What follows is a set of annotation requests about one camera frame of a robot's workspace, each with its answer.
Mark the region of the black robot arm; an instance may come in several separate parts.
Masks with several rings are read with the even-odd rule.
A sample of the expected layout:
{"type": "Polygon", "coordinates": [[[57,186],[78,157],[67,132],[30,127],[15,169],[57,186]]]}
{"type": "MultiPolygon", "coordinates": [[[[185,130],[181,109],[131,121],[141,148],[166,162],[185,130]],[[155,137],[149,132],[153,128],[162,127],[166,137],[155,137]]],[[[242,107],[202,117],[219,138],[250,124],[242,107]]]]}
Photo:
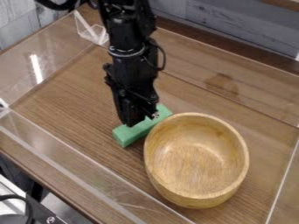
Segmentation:
{"type": "Polygon", "coordinates": [[[149,0],[87,0],[99,11],[113,61],[103,65],[118,117],[133,127],[158,113],[155,79],[166,67],[166,53],[153,38],[157,16],[149,0]]]}

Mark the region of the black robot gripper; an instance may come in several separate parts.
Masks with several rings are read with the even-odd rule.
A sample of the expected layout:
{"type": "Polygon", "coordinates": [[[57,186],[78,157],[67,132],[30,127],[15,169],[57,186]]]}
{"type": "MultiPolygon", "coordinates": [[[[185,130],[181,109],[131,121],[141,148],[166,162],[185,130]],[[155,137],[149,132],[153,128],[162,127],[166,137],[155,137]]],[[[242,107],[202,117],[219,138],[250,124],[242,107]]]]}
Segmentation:
{"type": "Polygon", "coordinates": [[[154,118],[159,95],[155,79],[165,70],[166,61],[159,66],[159,52],[165,49],[157,43],[143,43],[138,48],[109,48],[113,62],[103,66],[106,83],[113,91],[118,117],[127,126],[135,126],[147,117],[154,118]]]}

